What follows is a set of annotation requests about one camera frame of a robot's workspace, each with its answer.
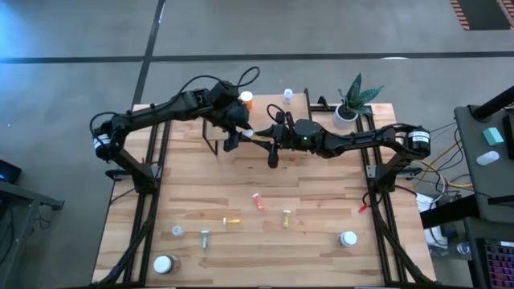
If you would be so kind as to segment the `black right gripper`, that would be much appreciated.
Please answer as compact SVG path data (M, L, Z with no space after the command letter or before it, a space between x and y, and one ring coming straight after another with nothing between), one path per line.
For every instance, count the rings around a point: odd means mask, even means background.
M267 164L271 169L276 169L279 164L280 148L317 153L323 144L323 129L317 122L307 119L293 120L292 114L287 114L285 120L287 131L280 144L269 141L263 143L263 147L268 152ZM281 127L271 126L255 134L260 137L279 139Z

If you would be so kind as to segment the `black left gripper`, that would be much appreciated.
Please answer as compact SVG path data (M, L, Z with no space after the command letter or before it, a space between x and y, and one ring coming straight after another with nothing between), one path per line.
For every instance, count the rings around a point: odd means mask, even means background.
M223 141L223 151L230 152L239 146L243 134L232 132L236 128L252 129L248 122L248 108L243 102L233 102L218 110L218 126L230 132L228 138Z

